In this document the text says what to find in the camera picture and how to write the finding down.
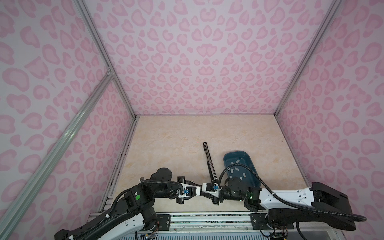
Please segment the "teal plastic tray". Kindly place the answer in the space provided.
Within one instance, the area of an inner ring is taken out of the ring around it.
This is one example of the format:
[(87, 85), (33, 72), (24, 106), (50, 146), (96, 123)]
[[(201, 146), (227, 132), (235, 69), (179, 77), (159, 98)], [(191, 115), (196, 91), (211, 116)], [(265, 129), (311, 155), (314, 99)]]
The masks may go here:
[[(226, 153), (224, 155), (223, 161), (226, 168), (233, 164), (240, 164), (248, 167), (249, 169), (252, 170), (252, 172), (257, 173), (255, 166), (251, 160), (251, 157), (249, 156), (248, 153), (244, 151), (234, 151), (234, 152)], [(233, 166), (230, 169), (228, 169), (227, 176), (228, 178), (242, 177), (243, 178), (242, 182), (251, 188), (259, 188), (261, 186), (261, 182), (259, 181), (259, 179), (255, 177), (247, 168), (244, 168), (241, 166)]]

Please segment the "aluminium diagonal frame bar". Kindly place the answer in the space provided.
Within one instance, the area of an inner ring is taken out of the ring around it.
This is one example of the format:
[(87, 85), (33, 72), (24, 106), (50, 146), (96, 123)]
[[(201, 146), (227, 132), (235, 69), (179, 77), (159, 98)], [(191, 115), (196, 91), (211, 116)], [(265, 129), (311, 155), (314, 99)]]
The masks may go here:
[(66, 130), (63, 132), (59, 140), (51, 148), (50, 152), (43, 159), (43, 162), (37, 168), (35, 173), (22, 188), (19, 195), (12, 202), (3, 218), (1, 219), (1, 239), (7, 240), (10, 238), (19, 222), (24, 217), (25, 213), (33, 203), (37, 194), (44, 186), (48, 177), (53, 172), (54, 168), (64, 156), (64, 153), (74, 140), (75, 136), (93, 111), (95, 105), (108, 88), (111, 81), (114, 79), (114, 73), (108, 73), (104, 76), (100, 84), (95, 88), (94, 92), (85, 101), (73, 120), (70, 122)]

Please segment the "black stapler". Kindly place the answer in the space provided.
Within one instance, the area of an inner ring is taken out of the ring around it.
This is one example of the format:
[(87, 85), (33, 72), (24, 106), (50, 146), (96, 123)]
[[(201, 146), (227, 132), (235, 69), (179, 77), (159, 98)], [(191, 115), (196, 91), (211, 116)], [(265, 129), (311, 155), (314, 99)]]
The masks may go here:
[(208, 170), (209, 170), (211, 181), (213, 183), (217, 183), (218, 182), (218, 177), (217, 177), (217, 174), (216, 174), (216, 171), (215, 171), (215, 168), (214, 168), (214, 164), (213, 164), (213, 161), (212, 161), (212, 157), (211, 157), (211, 154), (210, 154), (207, 142), (203, 142), (203, 148), (204, 148), (204, 152), (205, 152), (206, 158), (207, 158), (207, 165), (208, 165)]

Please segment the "aluminium front rail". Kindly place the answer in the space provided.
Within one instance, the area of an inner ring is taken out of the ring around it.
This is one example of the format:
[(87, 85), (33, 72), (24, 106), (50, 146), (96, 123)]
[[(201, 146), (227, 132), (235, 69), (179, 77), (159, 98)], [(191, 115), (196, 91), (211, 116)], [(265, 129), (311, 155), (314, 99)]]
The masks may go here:
[[(159, 213), (171, 215), (170, 230), (146, 240), (344, 240), (342, 231), (324, 223), (304, 222), (272, 230), (253, 230), (250, 212)], [(118, 240), (137, 240), (134, 232)]]

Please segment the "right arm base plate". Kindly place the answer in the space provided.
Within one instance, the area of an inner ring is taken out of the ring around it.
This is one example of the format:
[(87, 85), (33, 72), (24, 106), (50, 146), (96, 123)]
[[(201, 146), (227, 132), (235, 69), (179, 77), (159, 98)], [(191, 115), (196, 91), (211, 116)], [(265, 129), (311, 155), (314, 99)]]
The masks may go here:
[(253, 230), (272, 230), (267, 222), (267, 213), (252, 213), (250, 214)]

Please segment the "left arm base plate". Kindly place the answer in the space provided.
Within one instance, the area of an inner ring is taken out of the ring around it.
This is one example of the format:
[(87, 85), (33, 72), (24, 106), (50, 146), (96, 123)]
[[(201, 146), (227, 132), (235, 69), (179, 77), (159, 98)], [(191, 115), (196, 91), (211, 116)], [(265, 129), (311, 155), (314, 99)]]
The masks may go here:
[(155, 225), (150, 229), (150, 231), (166, 232), (170, 230), (170, 225), (171, 225), (171, 215), (160, 214), (160, 215), (157, 215), (157, 218), (155, 220)]

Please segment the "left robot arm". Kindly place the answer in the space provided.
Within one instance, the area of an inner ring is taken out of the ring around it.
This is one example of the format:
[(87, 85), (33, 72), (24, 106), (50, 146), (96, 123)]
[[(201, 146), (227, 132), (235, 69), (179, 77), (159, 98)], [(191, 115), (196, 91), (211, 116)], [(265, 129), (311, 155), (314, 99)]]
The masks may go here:
[(170, 215), (157, 215), (155, 200), (166, 198), (183, 204), (201, 193), (202, 186), (179, 177), (172, 181), (172, 172), (160, 168), (149, 179), (122, 191), (111, 207), (102, 214), (75, 230), (60, 230), (56, 240), (118, 240), (134, 232), (136, 239), (153, 239), (159, 231), (170, 228)]

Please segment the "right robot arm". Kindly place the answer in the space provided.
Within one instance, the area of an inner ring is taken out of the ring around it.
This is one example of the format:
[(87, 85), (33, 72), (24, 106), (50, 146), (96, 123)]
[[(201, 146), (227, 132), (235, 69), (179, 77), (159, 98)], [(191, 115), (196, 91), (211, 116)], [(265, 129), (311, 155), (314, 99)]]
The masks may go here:
[(223, 201), (240, 201), (254, 213), (267, 211), (269, 225), (290, 225), (301, 222), (321, 222), (343, 230), (356, 230), (356, 220), (346, 194), (322, 183), (300, 190), (269, 191), (251, 188), (239, 178), (231, 178), (226, 186), (204, 183), (201, 196)]

